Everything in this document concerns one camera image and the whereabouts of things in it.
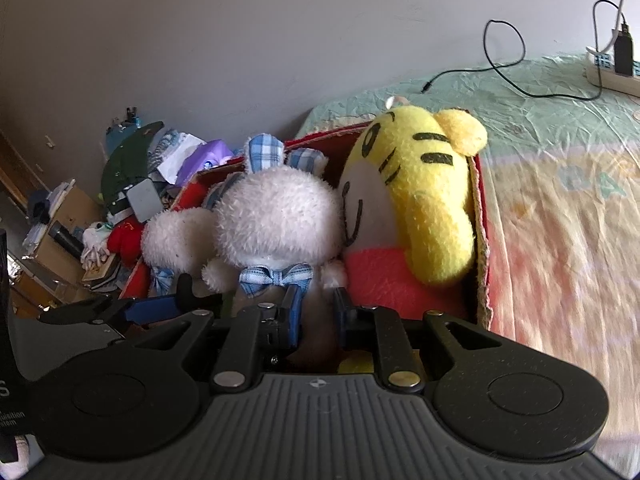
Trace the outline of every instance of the white paper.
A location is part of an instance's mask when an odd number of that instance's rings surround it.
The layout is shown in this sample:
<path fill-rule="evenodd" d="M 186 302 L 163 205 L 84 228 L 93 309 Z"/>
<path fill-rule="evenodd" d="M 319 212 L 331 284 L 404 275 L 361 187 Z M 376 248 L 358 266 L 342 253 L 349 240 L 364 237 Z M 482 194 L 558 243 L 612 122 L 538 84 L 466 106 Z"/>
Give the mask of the white paper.
<path fill-rule="evenodd" d="M 175 181 L 178 179 L 178 171 L 180 171 L 184 159 L 195 152 L 196 148 L 201 144 L 204 144 L 204 140 L 191 134 L 185 134 L 180 145 L 162 161 L 162 164 L 160 164 L 156 170 L 159 171 L 169 184 L 175 184 Z"/>

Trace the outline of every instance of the red plush toy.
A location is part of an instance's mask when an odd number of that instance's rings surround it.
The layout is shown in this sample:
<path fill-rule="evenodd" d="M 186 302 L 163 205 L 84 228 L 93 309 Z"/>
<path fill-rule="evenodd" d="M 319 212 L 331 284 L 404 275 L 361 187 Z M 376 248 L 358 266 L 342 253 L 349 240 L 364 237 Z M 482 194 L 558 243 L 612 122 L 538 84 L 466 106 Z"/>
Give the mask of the red plush toy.
<path fill-rule="evenodd" d="M 132 215 L 117 224 L 111 231 L 107 240 L 107 248 L 110 253 L 120 255 L 125 267 L 133 267 L 142 254 L 140 240 L 144 228 L 145 226 Z"/>

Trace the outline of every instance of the red cardboard box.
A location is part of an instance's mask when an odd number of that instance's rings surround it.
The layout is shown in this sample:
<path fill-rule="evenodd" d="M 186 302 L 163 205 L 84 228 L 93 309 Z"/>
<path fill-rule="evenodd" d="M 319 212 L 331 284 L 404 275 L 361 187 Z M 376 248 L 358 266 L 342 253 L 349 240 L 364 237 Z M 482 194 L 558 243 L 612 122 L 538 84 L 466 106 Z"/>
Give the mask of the red cardboard box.
<path fill-rule="evenodd" d="M 321 132 L 304 137 L 303 139 L 288 140 L 285 142 L 285 150 L 295 148 L 313 148 L 323 152 L 329 159 L 324 170 L 324 179 L 334 187 L 337 187 L 342 174 L 342 169 L 349 156 L 351 148 L 355 144 L 358 136 L 369 125 L 361 123 L 344 128 L 338 128 L 328 132 Z M 463 285 L 469 290 L 475 303 L 477 298 L 478 309 L 472 312 L 471 317 L 477 317 L 477 321 L 485 328 L 489 327 L 491 321 L 491 309 L 488 302 L 488 245 L 486 234 L 486 213 L 484 208 L 484 194 L 482 187 L 482 174 L 480 160 L 475 156 L 470 160 L 470 174 L 474 192 L 474 202 L 476 206 L 476 247 L 478 254 L 477 270 L 475 276 L 470 276 Z M 213 170 L 203 171 L 196 174 L 176 197 L 172 209 L 181 210 L 190 207 L 199 207 L 213 184 L 222 182 L 229 173 L 243 171 L 244 163 L 242 157 L 230 160 L 224 166 L 219 166 Z M 140 260 L 127 284 L 122 291 L 121 298 L 146 298 L 151 283 L 149 268 Z"/>

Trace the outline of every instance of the power strip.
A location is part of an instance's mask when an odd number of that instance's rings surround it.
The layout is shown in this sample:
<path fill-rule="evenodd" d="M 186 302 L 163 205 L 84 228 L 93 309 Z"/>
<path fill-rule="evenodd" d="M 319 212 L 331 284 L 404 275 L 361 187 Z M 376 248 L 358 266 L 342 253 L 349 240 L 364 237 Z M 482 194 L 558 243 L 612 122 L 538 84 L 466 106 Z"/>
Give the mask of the power strip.
<path fill-rule="evenodd" d="M 587 54 L 586 76 L 589 83 L 598 86 L 598 65 L 602 76 L 602 86 L 629 95 L 640 97 L 640 61 L 634 61 L 632 76 L 616 74 L 613 54 Z"/>

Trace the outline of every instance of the plush toy ear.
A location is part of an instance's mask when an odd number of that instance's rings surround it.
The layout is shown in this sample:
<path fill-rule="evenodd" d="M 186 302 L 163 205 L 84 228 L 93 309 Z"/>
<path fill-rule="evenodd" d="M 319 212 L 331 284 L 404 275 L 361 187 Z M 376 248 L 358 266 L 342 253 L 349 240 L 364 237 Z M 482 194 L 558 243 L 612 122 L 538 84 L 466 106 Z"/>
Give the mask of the plush toy ear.
<path fill-rule="evenodd" d="M 486 146 L 486 130 L 466 110 L 441 110 L 433 115 L 456 153 L 474 156 Z"/>
<path fill-rule="evenodd" d="M 315 176 L 322 176 L 328 161 L 324 153 L 311 148 L 298 148 L 287 155 L 288 166 Z"/>
<path fill-rule="evenodd" d="M 239 180 L 242 180 L 243 178 L 244 178 L 244 173 L 240 173 L 239 171 L 236 171 L 235 173 L 228 174 L 226 176 L 226 179 L 223 180 L 222 182 L 219 182 L 211 186 L 209 188 L 209 191 L 207 191 L 207 194 L 205 195 L 204 200 L 202 201 L 202 207 L 204 209 L 209 209 L 209 210 L 213 209 L 216 206 L 216 204 L 220 202 L 220 199 L 222 199 L 222 196 L 227 191 L 229 191 L 231 186 L 233 186 L 233 184 L 235 184 Z"/>
<path fill-rule="evenodd" d="M 249 139 L 244 146 L 244 170 L 258 173 L 284 164 L 284 144 L 269 134 Z"/>

